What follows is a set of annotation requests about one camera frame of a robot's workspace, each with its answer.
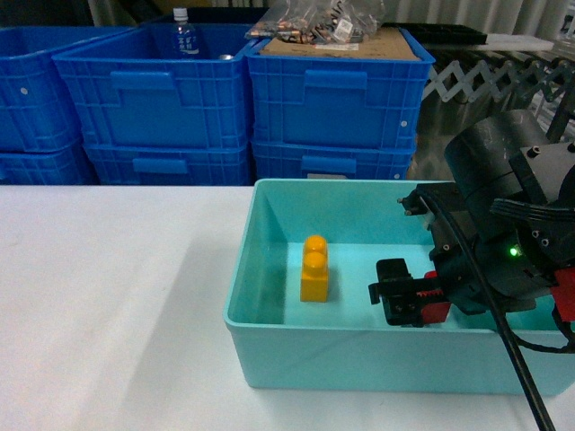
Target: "blue plastic crate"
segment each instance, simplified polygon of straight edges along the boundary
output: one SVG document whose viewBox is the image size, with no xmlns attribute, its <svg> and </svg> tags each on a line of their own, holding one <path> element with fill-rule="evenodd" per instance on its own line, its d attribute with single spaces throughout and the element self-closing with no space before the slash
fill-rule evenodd
<svg viewBox="0 0 575 431">
<path fill-rule="evenodd" d="M 489 313 L 456 307 L 444 323 L 389 326 L 367 286 L 376 262 L 405 258 L 413 276 L 433 269 L 431 233 L 398 198 L 411 181 L 261 180 L 256 183 L 224 309 L 246 381 L 258 388 L 523 393 Z M 302 303 L 305 238 L 328 242 L 327 303 Z M 562 346 L 553 298 L 508 314 L 519 337 Z M 575 356 L 524 350 L 543 395 L 575 382 Z"/>
<path fill-rule="evenodd" d="M 254 139 L 263 142 L 406 148 L 415 137 L 421 96 L 434 58 L 401 30 L 420 60 L 248 54 Z"/>
<path fill-rule="evenodd" d="M 85 145 L 102 184 L 246 186 L 253 184 L 246 145 L 233 150 Z"/>
<path fill-rule="evenodd" d="M 0 151 L 51 152 L 80 136 L 80 122 L 51 56 L 128 27 L 0 30 Z"/>
<path fill-rule="evenodd" d="M 339 176 L 354 180 L 404 180 L 411 148 L 358 150 L 252 142 L 258 178 Z"/>
<path fill-rule="evenodd" d="M 53 153 L 0 153 L 0 184 L 97 184 L 81 141 Z"/>
<path fill-rule="evenodd" d="M 172 25 L 56 56 L 89 145 L 240 148 L 252 125 L 248 25 L 198 24 L 200 59 L 175 58 Z M 231 60 L 220 60 L 223 54 Z"/>
</svg>

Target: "lego stud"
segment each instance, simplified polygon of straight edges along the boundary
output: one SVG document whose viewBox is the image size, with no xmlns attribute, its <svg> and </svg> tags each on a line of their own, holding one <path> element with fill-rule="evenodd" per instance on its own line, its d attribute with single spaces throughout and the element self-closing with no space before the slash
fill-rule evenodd
<svg viewBox="0 0 575 431">
<path fill-rule="evenodd" d="M 328 280 L 327 241 L 320 235 L 310 236 L 304 243 L 300 300 L 325 303 Z"/>
<path fill-rule="evenodd" d="M 320 235 L 312 235 L 305 240 L 304 255 L 311 251 L 318 251 L 327 256 L 327 241 Z"/>
</svg>

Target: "teal plastic bin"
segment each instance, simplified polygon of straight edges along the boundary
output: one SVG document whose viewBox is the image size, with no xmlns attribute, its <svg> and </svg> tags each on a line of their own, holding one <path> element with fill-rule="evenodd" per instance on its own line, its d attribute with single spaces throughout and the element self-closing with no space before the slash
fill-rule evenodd
<svg viewBox="0 0 575 431">
<path fill-rule="evenodd" d="M 431 235 L 396 201 L 411 181 L 261 180 L 256 183 L 224 310 L 246 381 L 258 388 L 523 393 L 491 316 L 426 328 L 390 327 L 371 305 L 379 259 L 405 258 L 414 277 L 432 270 Z M 328 241 L 327 303 L 301 303 L 303 242 Z M 509 323 L 531 342 L 562 346 L 553 299 Z M 575 357 L 525 351 L 543 395 L 575 382 Z"/>
</svg>

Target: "black cable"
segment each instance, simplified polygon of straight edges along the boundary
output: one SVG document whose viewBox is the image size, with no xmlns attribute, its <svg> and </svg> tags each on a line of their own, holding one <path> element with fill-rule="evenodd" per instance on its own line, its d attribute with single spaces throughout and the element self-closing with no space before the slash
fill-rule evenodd
<svg viewBox="0 0 575 431">
<path fill-rule="evenodd" d="M 553 321 L 555 322 L 555 326 L 557 329 L 563 334 L 563 336 L 567 339 L 567 344 L 563 347 L 551 347 L 551 346 L 542 346 L 540 344 L 530 343 L 529 341 L 525 341 L 524 339 L 520 338 L 517 334 L 515 335 L 515 339 L 520 346 L 530 348 L 535 352 L 544 352 L 544 353 L 563 353 L 563 354 L 573 354 L 575 353 L 575 333 L 571 329 L 571 323 L 563 321 L 561 315 L 559 314 L 559 310 L 557 310 L 557 305 L 553 308 L 551 313 L 553 317 Z"/>
<path fill-rule="evenodd" d="M 529 403 L 529 407 L 531 408 L 535 422 L 537 423 L 540 431 L 553 431 L 555 426 L 551 421 L 551 417 L 549 416 L 549 412 L 547 411 L 543 399 L 541 398 L 541 394 L 535 385 L 533 376 L 529 372 L 529 367 L 527 366 L 525 358 L 523 358 L 523 354 L 521 353 L 517 343 L 517 338 L 514 332 L 511 330 L 509 323 L 505 318 L 505 314 L 499 308 L 493 292 L 491 291 L 491 286 L 483 274 L 483 271 L 480 268 L 477 260 L 475 259 L 473 251 L 469 246 L 464 233 L 457 224 L 457 221 L 444 207 L 443 202 L 441 202 L 441 200 L 436 195 L 433 193 L 428 193 L 423 189 L 418 189 L 418 193 L 422 198 L 426 199 L 428 205 L 431 204 L 432 207 L 435 207 L 435 209 L 446 219 L 447 224 L 453 231 L 457 241 L 459 242 L 461 250 L 467 257 L 467 263 L 469 264 L 473 275 L 482 286 L 483 294 L 485 295 L 485 299 L 487 300 L 487 304 L 491 310 L 491 315 L 495 320 L 495 324 L 503 344 L 505 345 L 505 349 L 507 349 L 511 364 L 513 364 L 513 367 L 515 368 L 517 378 L 521 383 L 523 393 L 525 394 L 527 402 Z"/>
</svg>

